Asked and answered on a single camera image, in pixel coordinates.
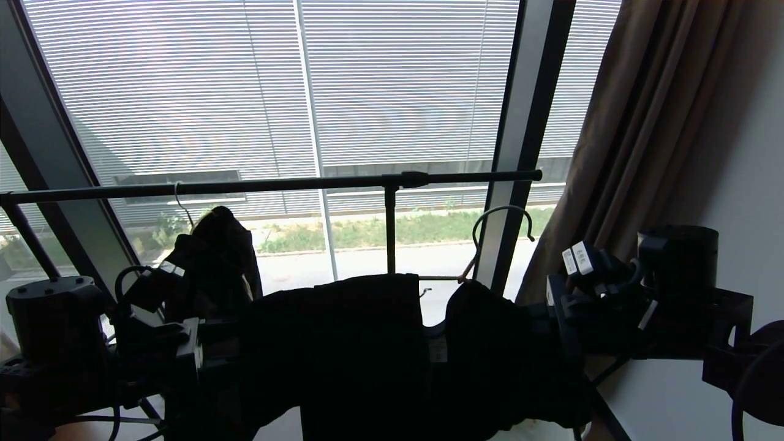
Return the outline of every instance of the wall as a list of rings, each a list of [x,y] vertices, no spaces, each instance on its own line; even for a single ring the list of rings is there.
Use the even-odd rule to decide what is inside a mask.
[[[746,8],[670,220],[720,232],[717,285],[754,295],[754,331],[784,319],[784,2]],[[701,369],[635,362],[602,393],[636,441],[729,440],[731,401]],[[784,439],[784,428],[745,423],[746,439]]]

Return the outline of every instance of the white louvered wall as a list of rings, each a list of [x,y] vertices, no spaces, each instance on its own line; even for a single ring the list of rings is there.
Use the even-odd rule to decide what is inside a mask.
[[[542,157],[571,156],[619,3],[578,1]],[[24,5],[101,184],[229,169],[241,179],[314,175],[292,0]],[[517,1],[301,6],[325,166],[492,158]],[[554,202],[560,191],[534,188],[530,199]],[[482,190],[456,195],[471,205],[485,198]],[[427,208],[444,197],[402,195],[399,206]],[[377,210],[381,198],[329,201],[340,213]],[[177,210],[112,204],[123,224]],[[249,194],[227,205],[243,217],[318,211],[314,191]]]

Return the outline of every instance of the shirt neck tag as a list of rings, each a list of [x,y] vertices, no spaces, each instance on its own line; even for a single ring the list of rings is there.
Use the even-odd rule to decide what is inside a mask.
[[[430,350],[430,362],[431,363],[446,363],[447,362],[447,352],[446,352],[446,336],[440,335],[438,337],[428,338],[427,339],[427,346]]]

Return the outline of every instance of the curtain fold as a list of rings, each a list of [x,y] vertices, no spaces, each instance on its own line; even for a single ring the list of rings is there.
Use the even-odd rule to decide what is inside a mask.
[[[518,304],[543,301],[561,251],[580,240],[632,257],[662,218],[715,92],[743,2],[625,0],[599,69],[566,189]]]

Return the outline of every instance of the black clothes rail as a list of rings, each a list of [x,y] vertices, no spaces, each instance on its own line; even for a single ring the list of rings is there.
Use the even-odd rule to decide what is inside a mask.
[[[193,184],[121,185],[116,187],[71,188],[65,190],[12,191],[0,195],[0,205],[48,277],[60,275],[19,204],[62,202],[82,199],[113,199],[145,196],[214,195],[218,193],[251,193],[254,191],[318,190],[322,188],[382,187],[387,220],[387,272],[395,272],[395,192],[400,188],[417,188],[428,184],[466,182],[501,182],[542,180],[542,170],[486,173],[428,174],[403,172],[380,176],[312,177],[273,180],[242,180]]]

